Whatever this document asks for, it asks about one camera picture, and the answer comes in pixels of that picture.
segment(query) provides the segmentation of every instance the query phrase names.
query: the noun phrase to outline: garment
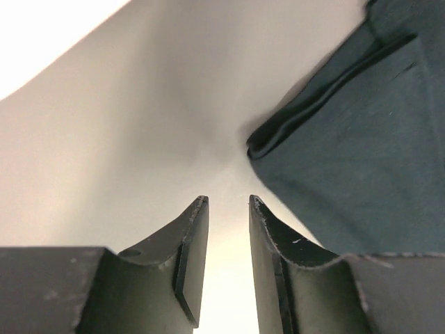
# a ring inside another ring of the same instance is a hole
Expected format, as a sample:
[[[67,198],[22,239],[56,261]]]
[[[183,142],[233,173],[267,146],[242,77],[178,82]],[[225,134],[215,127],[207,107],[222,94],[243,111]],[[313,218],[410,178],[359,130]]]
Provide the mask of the garment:
[[[367,10],[248,156],[331,251],[445,251],[445,1]]]

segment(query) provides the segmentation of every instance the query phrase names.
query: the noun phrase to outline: folded shirt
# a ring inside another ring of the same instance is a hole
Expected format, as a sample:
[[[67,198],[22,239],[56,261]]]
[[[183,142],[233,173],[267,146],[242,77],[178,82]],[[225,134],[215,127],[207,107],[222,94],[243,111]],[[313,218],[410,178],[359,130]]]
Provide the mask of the folded shirt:
[[[445,35],[430,36],[445,2],[420,2],[370,2],[365,23],[248,139],[259,178],[336,253],[445,251]]]

